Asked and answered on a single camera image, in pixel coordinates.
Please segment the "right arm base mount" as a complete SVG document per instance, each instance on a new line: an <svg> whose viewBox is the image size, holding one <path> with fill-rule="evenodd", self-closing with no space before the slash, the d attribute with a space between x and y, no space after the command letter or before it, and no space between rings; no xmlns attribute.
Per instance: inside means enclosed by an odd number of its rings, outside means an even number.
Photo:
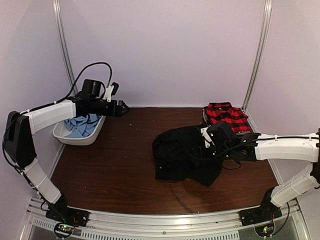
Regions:
<svg viewBox="0 0 320 240"><path fill-rule="evenodd" d="M272 221L282 216L280 207L271 202L271 195L274 188L267 190L258 207L244 209L239 212L242 226L255 225L262 222Z"/></svg>

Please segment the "white plastic basin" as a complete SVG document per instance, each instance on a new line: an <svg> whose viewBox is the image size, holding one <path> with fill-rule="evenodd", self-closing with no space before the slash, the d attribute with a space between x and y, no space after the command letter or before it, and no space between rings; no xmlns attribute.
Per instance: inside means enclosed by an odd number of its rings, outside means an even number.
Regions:
<svg viewBox="0 0 320 240"><path fill-rule="evenodd" d="M63 144L88 146L96 141L105 120L105 116L96 114L74 117L57 123L52 134Z"/></svg>

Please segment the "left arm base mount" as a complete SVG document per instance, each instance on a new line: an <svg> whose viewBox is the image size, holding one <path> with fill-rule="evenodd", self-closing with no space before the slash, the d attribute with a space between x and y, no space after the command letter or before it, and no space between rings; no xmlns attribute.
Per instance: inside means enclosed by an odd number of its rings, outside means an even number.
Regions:
<svg viewBox="0 0 320 240"><path fill-rule="evenodd" d="M48 210L45 214L46 218L74 227L87 226L89 212L68 207L68 200L64 194L61 195L56 203L50 203L46 199L44 202L48 205Z"/></svg>

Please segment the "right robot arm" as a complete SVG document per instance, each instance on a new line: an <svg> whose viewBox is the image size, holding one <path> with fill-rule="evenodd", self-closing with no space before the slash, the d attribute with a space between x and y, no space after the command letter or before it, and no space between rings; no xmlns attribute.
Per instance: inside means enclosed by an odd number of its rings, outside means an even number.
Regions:
<svg viewBox="0 0 320 240"><path fill-rule="evenodd" d="M208 157L191 156L199 164L231 159L237 164L265 160L303 161L307 166L278 186L265 192L256 210L259 220L268 220L276 210L311 189L320 187L320 134L269 135L259 132L235 133L226 122L197 131L208 150Z"/></svg>

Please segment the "black long sleeve shirt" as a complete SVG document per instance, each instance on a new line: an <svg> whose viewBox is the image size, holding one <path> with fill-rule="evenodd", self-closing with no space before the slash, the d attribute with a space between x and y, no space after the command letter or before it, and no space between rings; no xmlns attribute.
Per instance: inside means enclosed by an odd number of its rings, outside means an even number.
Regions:
<svg viewBox="0 0 320 240"><path fill-rule="evenodd" d="M220 175L222 164L214 161L204 166L194 166L189 149L205 147L200 129L204 124L173 128L159 134L152 143L155 179L183 181L192 179L209 187Z"/></svg>

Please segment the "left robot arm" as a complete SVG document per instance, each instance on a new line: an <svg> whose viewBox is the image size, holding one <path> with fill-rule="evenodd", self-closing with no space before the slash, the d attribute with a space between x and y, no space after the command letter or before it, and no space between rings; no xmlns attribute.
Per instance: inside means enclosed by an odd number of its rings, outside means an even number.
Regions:
<svg viewBox="0 0 320 240"><path fill-rule="evenodd" d="M47 202L53 215L67 222L72 218L67 198L40 166L33 136L49 126L85 114L121 117L129 109L122 100L70 96L25 112L12 111L2 140L3 154L13 160L13 168Z"/></svg>

